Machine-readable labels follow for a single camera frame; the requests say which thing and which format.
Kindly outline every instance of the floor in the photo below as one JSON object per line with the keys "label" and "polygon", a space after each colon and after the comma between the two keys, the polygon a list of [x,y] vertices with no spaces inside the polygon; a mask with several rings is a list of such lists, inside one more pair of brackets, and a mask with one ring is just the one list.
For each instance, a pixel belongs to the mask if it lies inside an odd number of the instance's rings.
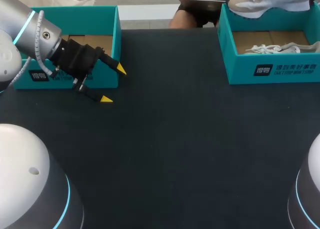
{"label": "floor", "polygon": [[96,0],[96,5],[119,5],[122,29],[168,28],[179,4],[179,0]]}

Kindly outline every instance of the blue led ring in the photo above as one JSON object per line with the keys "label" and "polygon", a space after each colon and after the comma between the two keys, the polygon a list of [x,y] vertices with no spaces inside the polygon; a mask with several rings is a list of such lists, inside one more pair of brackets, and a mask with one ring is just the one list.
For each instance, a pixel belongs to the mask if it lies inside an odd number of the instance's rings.
{"label": "blue led ring", "polygon": [[300,174],[300,171],[299,171],[298,176],[296,177],[296,180],[295,180],[296,198],[298,199],[299,205],[300,205],[301,210],[303,211],[305,217],[308,218],[309,222],[310,222],[316,229],[320,229],[320,227],[318,227],[318,226],[314,223],[314,221],[311,220],[311,218],[308,216],[308,214],[306,213],[304,207],[303,207],[302,204],[301,204],[301,201],[300,201],[300,198],[299,198],[299,195],[298,195],[298,177],[299,177],[299,174]]}
{"label": "blue led ring", "polygon": [[20,32],[18,33],[18,35],[17,35],[16,38],[14,39],[14,41],[13,41],[13,44],[14,44],[14,45],[15,45],[15,44],[18,42],[18,40],[20,39],[22,33],[24,33],[25,29],[26,29],[27,26],[29,25],[29,23],[30,23],[32,17],[35,15],[35,13],[36,13],[36,12],[35,12],[34,10],[31,12],[29,18],[26,20],[26,22],[25,22],[25,24],[23,25],[23,27],[21,28]]}
{"label": "blue led ring", "polygon": [[60,223],[62,222],[62,220],[64,219],[64,217],[66,215],[66,212],[67,212],[68,206],[69,206],[69,202],[70,202],[70,184],[69,184],[69,180],[68,180],[67,175],[65,175],[65,177],[66,177],[66,181],[68,182],[68,199],[66,200],[66,205],[65,205],[64,211],[63,211],[60,219],[58,220],[58,222],[55,224],[53,229],[57,229],[59,227]]}

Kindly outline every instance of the tablet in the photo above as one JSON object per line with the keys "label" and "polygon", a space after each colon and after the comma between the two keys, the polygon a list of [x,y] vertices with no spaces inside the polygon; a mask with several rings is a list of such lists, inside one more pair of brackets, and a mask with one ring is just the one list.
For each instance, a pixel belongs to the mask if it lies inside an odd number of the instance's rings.
{"label": "tablet", "polygon": [[180,0],[180,2],[188,8],[213,12],[221,10],[222,4],[227,0]]}

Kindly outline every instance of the robotic arm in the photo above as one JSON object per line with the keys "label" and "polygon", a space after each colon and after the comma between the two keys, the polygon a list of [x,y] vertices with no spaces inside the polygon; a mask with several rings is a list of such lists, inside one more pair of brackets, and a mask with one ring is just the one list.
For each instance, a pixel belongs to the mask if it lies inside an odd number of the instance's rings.
{"label": "robotic arm", "polygon": [[[80,45],[62,39],[62,30],[18,0],[0,0],[0,92],[3,92],[21,72],[20,52],[38,61],[52,78],[59,70],[73,76],[73,89],[99,102],[110,101],[85,86],[87,75],[100,59],[118,73],[126,72],[121,64],[105,54],[103,48]],[[43,61],[56,66],[48,70]]]}

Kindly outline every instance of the logo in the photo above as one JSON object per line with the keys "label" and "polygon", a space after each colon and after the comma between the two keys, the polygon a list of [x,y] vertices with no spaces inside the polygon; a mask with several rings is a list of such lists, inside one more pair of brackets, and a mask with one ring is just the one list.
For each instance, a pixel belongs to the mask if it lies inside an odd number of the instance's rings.
{"label": "logo", "polygon": [[32,81],[34,82],[48,82],[48,75],[43,70],[29,70]]}
{"label": "logo", "polygon": [[254,76],[269,76],[272,70],[272,64],[257,65],[254,71]]}

